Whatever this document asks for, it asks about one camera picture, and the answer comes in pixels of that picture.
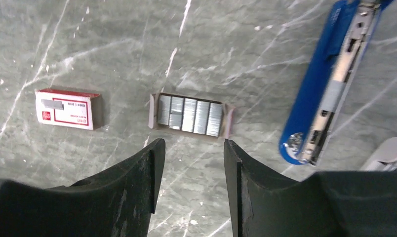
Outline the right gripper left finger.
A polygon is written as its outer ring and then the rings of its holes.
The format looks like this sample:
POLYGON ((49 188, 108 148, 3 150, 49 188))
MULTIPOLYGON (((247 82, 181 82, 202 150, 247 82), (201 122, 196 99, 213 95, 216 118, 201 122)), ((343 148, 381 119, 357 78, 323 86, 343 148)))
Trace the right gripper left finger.
POLYGON ((145 237, 155 213, 165 141, 70 186, 0 179, 0 237, 145 237))

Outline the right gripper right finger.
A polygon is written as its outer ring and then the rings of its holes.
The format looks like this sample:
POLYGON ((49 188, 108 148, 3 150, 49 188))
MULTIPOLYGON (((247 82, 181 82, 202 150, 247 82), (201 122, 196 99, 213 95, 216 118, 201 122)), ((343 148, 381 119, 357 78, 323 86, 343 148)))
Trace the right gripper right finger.
POLYGON ((322 171, 299 182, 224 142, 236 237, 397 237, 397 171, 322 171))

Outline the red white staple box sleeve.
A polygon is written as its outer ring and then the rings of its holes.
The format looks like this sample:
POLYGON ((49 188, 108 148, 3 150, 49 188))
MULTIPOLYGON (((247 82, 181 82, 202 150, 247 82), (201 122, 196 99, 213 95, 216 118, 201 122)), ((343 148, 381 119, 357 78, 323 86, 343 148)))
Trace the red white staple box sleeve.
POLYGON ((95 130, 104 125, 100 93, 45 88, 35 91, 38 121, 42 124, 95 130))

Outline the staple tray with staples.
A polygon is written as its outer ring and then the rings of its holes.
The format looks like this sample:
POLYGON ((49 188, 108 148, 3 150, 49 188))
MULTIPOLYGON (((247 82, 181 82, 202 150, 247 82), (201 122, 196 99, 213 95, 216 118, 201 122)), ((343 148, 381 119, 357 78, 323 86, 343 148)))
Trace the staple tray with staples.
POLYGON ((205 140, 228 139, 235 107, 229 103, 179 94, 150 94, 148 127, 205 140))

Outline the light blue small stapler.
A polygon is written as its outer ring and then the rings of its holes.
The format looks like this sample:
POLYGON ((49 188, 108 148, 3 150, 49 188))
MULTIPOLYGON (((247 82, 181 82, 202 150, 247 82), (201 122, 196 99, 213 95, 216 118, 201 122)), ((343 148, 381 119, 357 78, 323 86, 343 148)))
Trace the light blue small stapler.
POLYGON ((361 171, 397 171, 397 137, 384 141, 360 168, 361 171))

